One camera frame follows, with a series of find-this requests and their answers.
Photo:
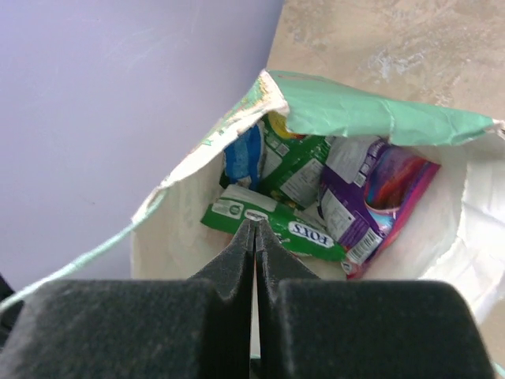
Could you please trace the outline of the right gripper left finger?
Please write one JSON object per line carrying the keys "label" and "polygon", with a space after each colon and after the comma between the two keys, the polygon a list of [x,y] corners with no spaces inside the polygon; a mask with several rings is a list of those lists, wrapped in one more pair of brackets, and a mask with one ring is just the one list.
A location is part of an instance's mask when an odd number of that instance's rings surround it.
{"label": "right gripper left finger", "polygon": [[58,280],[24,304],[4,378],[247,378],[253,226],[186,280]]}

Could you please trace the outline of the teal pink snack packet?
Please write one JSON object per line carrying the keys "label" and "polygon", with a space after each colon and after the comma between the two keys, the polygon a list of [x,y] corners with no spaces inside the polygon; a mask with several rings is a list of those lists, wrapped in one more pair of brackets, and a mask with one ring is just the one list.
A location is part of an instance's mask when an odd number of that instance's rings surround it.
{"label": "teal pink snack packet", "polygon": [[344,250],[347,279],[362,277],[398,237],[439,168],[381,137],[332,141],[320,176],[318,213]]}

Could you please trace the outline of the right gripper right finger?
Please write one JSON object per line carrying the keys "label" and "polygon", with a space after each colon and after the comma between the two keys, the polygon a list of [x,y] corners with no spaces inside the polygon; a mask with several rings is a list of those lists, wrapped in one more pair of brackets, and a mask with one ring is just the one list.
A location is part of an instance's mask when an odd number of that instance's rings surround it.
{"label": "right gripper right finger", "polygon": [[465,300],[448,283],[322,280],[256,225],[265,378],[492,378]]}

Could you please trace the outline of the green patterned paper bag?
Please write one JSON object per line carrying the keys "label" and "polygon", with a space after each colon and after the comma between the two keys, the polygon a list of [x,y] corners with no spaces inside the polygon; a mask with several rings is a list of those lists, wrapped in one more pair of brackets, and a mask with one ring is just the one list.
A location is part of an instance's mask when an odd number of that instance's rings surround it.
{"label": "green patterned paper bag", "polygon": [[504,124],[481,114],[386,99],[299,73],[263,71],[248,94],[156,187],[125,229],[65,267],[72,275],[121,240],[132,241],[137,279],[180,279],[203,268],[230,236],[200,224],[219,193],[223,149],[274,111],[290,132],[384,137],[442,166],[398,239],[369,279],[442,280],[457,288],[477,321],[504,292]]}

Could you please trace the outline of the green Fox's candy bag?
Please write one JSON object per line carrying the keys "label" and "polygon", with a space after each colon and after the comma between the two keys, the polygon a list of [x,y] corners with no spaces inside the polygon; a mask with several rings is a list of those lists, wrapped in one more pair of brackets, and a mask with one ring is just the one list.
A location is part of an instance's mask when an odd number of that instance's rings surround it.
{"label": "green Fox's candy bag", "polygon": [[267,221],[279,243],[302,256],[343,261],[345,250],[309,214],[237,185],[229,185],[209,204],[201,223],[234,234],[245,220]]}

